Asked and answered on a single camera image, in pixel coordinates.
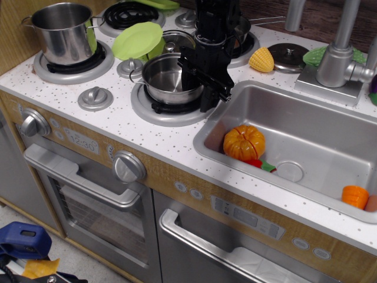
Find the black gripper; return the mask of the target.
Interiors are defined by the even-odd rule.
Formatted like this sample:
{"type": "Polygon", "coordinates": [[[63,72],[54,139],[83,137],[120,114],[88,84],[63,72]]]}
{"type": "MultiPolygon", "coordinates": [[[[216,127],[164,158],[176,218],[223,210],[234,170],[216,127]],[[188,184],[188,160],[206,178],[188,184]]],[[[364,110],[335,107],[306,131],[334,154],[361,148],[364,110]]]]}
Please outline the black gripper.
{"type": "Polygon", "coordinates": [[[227,68],[232,60],[234,41],[231,38],[218,44],[209,44],[196,38],[195,49],[180,48],[178,64],[182,67],[182,89],[189,91],[204,87],[200,102],[202,113],[217,106],[219,100],[230,100],[234,82],[227,68]]]}

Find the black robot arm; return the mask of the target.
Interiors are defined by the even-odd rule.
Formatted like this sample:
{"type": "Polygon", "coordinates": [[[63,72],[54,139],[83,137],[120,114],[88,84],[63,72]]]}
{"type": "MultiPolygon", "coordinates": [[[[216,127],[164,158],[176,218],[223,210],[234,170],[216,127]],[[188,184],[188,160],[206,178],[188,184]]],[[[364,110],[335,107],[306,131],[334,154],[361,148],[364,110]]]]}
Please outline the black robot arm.
{"type": "Polygon", "coordinates": [[[196,1],[195,48],[181,47],[184,91],[202,85],[200,111],[207,112],[231,97],[234,82],[228,73],[240,22],[239,1],[196,1]]]}

